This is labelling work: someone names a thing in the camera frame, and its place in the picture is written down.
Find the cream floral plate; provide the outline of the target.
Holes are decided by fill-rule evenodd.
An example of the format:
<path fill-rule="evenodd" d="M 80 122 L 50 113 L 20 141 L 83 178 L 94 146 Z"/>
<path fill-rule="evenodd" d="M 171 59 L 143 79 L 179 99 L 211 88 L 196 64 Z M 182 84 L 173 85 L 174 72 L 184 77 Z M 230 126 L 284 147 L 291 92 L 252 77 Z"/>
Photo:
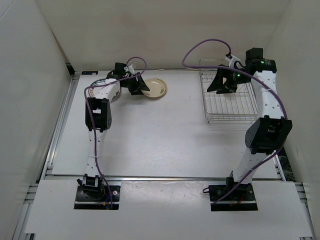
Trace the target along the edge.
<path fill-rule="evenodd" d="M 145 81 L 146 86 L 149 88 L 149 91 L 142 90 L 141 92 L 148 98 L 158 99 L 163 97 L 167 90 L 167 84 L 159 78 L 150 78 Z"/>

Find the blue rimmed white plate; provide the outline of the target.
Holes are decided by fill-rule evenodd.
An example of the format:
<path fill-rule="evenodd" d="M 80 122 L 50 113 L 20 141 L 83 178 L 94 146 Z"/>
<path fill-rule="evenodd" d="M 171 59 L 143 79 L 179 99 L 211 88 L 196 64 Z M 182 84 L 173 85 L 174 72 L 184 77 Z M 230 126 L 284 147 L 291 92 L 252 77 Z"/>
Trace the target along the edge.
<path fill-rule="evenodd" d="M 95 87 L 94 94 L 96 99 L 108 99 L 109 101 L 113 101 L 116 99 L 121 93 L 121 86 L 119 82 L 114 82 L 115 79 L 98 79 L 94 81 L 90 87 Z"/>

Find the orange sun pattern plate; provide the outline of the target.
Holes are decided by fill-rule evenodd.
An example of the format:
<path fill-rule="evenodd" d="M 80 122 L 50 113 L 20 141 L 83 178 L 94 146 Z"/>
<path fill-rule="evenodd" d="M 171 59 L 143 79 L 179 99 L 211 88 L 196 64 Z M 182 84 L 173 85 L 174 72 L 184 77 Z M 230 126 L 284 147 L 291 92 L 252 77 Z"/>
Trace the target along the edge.
<path fill-rule="evenodd" d="M 90 86 L 88 88 L 88 95 L 91 97 L 91 98 L 94 98 L 95 97 L 95 87 L 94 86 Z"/>

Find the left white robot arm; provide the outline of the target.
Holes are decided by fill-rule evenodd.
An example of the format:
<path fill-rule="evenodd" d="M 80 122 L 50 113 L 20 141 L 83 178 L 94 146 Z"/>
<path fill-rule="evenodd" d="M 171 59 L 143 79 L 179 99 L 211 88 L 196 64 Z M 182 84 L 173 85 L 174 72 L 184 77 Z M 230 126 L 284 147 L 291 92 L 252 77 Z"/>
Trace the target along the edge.
<path fill-rule="evenodd" d="M 115 63 L 114 70 L 106 77 L 94 81 L 84 89 L 85 125 L 88 130 L 88 157 L 82 179 L 77 182 L 83 193 L 93 201 L 113 203 L 113 191 L 99 167 L 99 158 L 103 155 L 104 141 L 112 125 L 111 102 L 127 88 L 132 95 L 141 95 L 150 91 L 135 65 Z"/>

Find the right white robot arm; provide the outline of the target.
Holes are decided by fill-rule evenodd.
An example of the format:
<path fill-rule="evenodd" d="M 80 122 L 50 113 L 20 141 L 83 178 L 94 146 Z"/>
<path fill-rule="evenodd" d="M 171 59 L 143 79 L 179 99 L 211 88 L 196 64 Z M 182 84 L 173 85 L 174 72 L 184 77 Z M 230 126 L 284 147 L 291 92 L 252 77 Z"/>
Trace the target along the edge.
<path fill-rule="evenodd" d="M 245 53 L 245 65 L 231 53 L 228 65 L 219 65 L 208 92 L 229 94 L 238 85 L 250 83 L 257 107 L 257 119 L 245 133 L 246 149 L 239 165 L 226 180 L 224 193 L 230 200 L 248 192 L 259 166 L 274 157 L 283 147 L 293 123 L 276 89 L 277 67 L 272 59 L 263 57 L 262 48 L 251 48 Z"/>

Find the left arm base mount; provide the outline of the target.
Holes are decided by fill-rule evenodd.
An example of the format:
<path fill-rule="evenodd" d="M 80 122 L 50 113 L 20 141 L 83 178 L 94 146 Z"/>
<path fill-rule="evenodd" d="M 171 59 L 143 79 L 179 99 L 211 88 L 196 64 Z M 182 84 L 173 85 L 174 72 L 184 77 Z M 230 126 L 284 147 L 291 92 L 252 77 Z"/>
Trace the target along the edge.
<path fill-rule="evenodd" d="M 118 210 L 120 206 L 121 186 L 106 185 L 99 177 L 77 180 L 75 210 Z"/>

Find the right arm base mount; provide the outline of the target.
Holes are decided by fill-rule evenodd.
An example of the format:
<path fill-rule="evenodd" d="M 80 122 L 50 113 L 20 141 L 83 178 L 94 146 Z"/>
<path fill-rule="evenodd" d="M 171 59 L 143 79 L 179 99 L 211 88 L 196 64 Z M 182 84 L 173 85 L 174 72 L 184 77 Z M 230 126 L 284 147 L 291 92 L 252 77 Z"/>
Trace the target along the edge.
<path fill-rule="evenodd" d="M 225 184 L 211 184 L 202 190 L 209 194 L 212 212 L 248 212 L 257 211 L 258 205 L 251 183 L 238 184 L 227 177 Z"/>

